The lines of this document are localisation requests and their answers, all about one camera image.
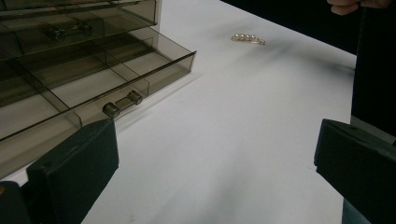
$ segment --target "open drawer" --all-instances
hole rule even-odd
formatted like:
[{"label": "open drawer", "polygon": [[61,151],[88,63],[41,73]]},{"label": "open drawer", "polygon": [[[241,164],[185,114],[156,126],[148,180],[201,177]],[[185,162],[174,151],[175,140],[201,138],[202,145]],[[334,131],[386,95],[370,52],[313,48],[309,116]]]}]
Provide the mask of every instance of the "open drawer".
[{"label": "open drawer", "polygon": [[194,56],[143,28],[1,62],[0,177],[186,76]]}]

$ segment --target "hand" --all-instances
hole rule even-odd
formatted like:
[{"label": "hand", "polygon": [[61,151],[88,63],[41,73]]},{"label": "hand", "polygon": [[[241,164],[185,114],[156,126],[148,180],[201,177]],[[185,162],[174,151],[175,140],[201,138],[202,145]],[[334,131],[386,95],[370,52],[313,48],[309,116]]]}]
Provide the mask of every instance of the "hand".
[{"label": "hand", "polygon": [[356,11],[359,8],[359,2],[362,7],[385,8],[393,0],[327,0],[332,5],[332,12],[338,15],[346,15]]}]

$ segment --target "drawer organizer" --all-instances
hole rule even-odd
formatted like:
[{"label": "drawer organizer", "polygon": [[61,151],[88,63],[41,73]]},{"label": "drawer organizer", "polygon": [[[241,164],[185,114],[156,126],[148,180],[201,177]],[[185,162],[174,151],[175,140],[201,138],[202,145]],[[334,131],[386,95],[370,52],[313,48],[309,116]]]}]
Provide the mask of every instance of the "drawer organizer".
[{"label": "drawer organizer", "polygon": [[0,178],[190,71],[153,0],[0,0]]}]

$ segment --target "black object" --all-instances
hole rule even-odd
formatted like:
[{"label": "black object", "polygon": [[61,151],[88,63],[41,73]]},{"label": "black object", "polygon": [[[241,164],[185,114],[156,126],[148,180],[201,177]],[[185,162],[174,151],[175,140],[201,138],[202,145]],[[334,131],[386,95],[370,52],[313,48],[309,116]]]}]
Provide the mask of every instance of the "black object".
[{"label": "black object", "polygon": [[[118,167],[114,121],[101,120],[81,128],[26,169],[29,181],[21,191],[30,220],[81,223]],[[1,204],[8,206],[12,200]]]},{"label": "black object", "polygon": [[363,16],[352,115],[396,136],[396,3]]},{"label": "black object", "polygon": [[315,165],[370,222],[396,223],[396,147],[351,125],[324,119]]},{"label": "black object", "polygon": [[339,49],[357,53],[361,9],[341,17],[331,12],[332,6],[326,0],[222,1]]},{"label": "black object", "polygon": [[12,181],[0,182],[0,223],[30,223],[20,186]]}]

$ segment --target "human finger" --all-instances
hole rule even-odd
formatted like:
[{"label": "human finger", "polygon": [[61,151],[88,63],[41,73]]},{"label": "human finger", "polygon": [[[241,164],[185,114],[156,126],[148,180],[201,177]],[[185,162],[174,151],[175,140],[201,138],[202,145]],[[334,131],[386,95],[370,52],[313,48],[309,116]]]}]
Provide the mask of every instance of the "human finger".
[{"label": "human finger", "polygon": [[353,4],[345,7],[332,6],[332,13],[335,13],[340,16],[345,16],[349,13],[356,11],[358,8],[359,8],[358,4]]},{"label": "human finger", "polygon": [[327,3],[334,6],[346,7],[358,3],[360,0],[327,0]]}]

